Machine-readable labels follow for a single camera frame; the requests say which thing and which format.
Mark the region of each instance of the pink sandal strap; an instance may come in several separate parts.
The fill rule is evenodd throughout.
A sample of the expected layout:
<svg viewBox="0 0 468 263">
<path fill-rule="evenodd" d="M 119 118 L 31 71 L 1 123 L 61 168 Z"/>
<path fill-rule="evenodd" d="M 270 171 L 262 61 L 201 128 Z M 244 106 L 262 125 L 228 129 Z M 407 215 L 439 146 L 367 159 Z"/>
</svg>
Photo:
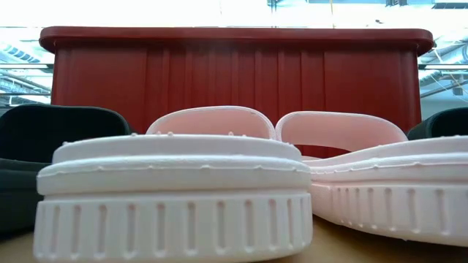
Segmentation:
<svg viewBox="0 0 468 263">
<path fill-rule="evenodd" d="M 261 112 L 248 107 L 215 106 L 180 110 L 162 116 L 150 125 L 146 134 L 246 135 L 276 139 L 273 124 Z"/>
<path fill-rule="evenodd" d="M 355 113 L 295 112 L 281 118 L 276 138 L 295 145 L 348 151 L 407 141 L 404 132 L 382 118 Z"/>
</svg>

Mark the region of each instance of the red crate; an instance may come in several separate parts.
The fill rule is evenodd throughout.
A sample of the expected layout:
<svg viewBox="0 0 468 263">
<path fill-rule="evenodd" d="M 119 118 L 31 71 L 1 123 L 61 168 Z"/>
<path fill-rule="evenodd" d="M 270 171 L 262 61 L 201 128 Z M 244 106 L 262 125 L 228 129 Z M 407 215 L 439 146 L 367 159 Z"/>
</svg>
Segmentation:
<svg viewBox="0 0 468 263">
<path fill-rule="evenodd" d="M 50 27 L 40 44 L 56 54 L 53 104 L 106 107 L 139 132 L 223 104 L 273 123 L 297 110 L 366 113 L 407 131 L 421 121 L 417 56 L 433 40 L 421 29 Z"/>
</svg>

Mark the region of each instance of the ridged sole edge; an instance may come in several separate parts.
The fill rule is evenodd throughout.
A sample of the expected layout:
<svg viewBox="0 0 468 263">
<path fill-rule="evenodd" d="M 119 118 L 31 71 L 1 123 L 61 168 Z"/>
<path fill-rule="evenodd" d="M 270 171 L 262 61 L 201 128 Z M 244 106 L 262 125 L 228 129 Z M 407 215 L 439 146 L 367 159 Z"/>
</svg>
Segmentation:
<svg viewBox="0 0 468 263">
<path fill-rule="evenodd" d="M 312 241 L 305 191 L 173 192 L 54 197 L 39 203 L 40 262 L 245 262 Z"/>
<path fill-rule="evenodd" d="M 468 246 L 468 185 L 401 181 L 312 183 L 313 213 L 405 240 Z"/>
</svg>

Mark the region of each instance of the table surface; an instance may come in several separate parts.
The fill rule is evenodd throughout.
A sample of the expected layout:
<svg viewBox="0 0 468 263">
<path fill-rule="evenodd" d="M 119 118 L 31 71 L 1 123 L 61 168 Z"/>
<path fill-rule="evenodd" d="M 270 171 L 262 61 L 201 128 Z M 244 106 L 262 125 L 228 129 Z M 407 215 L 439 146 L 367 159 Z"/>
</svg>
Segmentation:
<svg viewBox="0 0 468 263">
<path fill-rule="evenodd" d="M 32 233 L 0 241 L 1 263 L 34 263 Z M 466 262 L 468 248 L 409 242 L 337 226 L 314 217 L 312 245 L 300 254 L 268 263 Z"/>
</svg>

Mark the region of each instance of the pink slide sandal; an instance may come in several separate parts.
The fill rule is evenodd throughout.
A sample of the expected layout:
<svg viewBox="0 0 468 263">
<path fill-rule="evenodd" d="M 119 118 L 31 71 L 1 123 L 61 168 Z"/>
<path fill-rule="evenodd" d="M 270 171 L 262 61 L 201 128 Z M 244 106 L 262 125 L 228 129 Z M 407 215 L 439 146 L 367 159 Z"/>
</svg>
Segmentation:
<svg viewBox="0 0 468 263">
<path fill-rule="evenodd" d="M 245 107 L 60 147 L 40 171 L 40 262 L 253 262 L 312 241 L 310 169 Z"/>
<path fill-rule="evenodd" d="M 324 112 L 290 113 L 276 134 L 351 152 L 304 158 L 316 216 L 377 235 L 468 246 L 468 137 L 407 141 L 381 118 Z"/>
</svg>

